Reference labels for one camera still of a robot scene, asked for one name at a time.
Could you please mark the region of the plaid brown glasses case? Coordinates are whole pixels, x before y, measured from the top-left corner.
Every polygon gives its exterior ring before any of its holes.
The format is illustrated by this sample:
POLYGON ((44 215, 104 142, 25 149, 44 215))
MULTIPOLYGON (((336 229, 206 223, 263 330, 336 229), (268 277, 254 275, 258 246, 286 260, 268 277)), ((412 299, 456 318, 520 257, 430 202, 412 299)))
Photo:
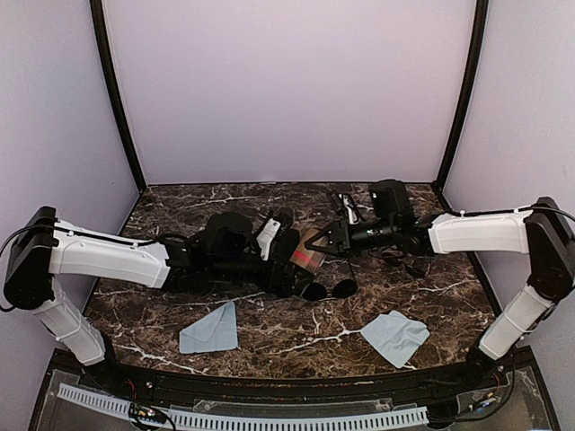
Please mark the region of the plaid brown glasses case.
POLYGON ((324 263, 326 254, 319 251, 308 250, 305 242, 319 233, 316 228, 309 228, 300 235, 300 242, 297 245, 290 261, 302 269, 316 275, 324 263))

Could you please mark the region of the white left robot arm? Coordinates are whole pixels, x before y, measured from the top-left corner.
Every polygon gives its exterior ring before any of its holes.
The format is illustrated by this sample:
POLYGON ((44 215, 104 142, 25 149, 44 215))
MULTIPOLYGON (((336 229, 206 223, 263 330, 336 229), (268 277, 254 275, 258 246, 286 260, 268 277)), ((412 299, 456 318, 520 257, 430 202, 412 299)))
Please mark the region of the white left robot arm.
POLYGON ((254 284, 267 293, 296 292, 291 257, 300 241, 285 213, 269 216, 259 229, 236 212, 212 215, 192 236, 165 233, 129 239, 77 227, 41 207, 2 244, 8 255, 4 312, 32 312, 93 379, 120 391, 126 370, 116 364, 109 339, 66 298, 58 275, 108 278, 156 290, 204 294, 217 284, 254 284))

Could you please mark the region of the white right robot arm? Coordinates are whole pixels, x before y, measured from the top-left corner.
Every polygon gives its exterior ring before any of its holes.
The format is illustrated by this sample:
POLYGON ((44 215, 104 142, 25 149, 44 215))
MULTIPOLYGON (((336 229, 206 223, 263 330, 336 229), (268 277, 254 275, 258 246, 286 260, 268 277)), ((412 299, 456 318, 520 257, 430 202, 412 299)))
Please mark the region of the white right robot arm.
POLYGON ((375 218, 351 224, 341 219, 306 241, 310 251, 337 257, 395 247, 413 256, 454 252, 511 252, 527 255, 530 275, 501 315, 468 353, 458 381, 476 390, 529 330, 574 289, 574 232, 552 198, 533 205, 485 212, 447 211, 417 216, 399 180, 381 180, 368 188, 375 218))

